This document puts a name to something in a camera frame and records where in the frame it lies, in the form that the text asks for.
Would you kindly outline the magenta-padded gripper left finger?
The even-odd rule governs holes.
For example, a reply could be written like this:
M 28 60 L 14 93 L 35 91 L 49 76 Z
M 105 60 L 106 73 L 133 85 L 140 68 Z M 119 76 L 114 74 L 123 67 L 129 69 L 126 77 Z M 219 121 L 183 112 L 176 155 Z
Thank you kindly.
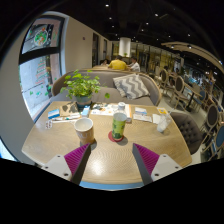
M 57 154 L 42 169 L 79 185 L 90 154 L 91 146 L 86 144 L 66 155 Z

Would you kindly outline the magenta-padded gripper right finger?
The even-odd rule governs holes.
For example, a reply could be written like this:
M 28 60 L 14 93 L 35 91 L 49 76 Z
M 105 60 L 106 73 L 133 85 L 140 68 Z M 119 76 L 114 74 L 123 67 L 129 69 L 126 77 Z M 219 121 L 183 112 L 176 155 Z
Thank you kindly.
M 134 143 L 132 153 L 135 157 L 144 185 L 150 184 L 182 167 L 167 154 L 158 155 L 144 146 Z

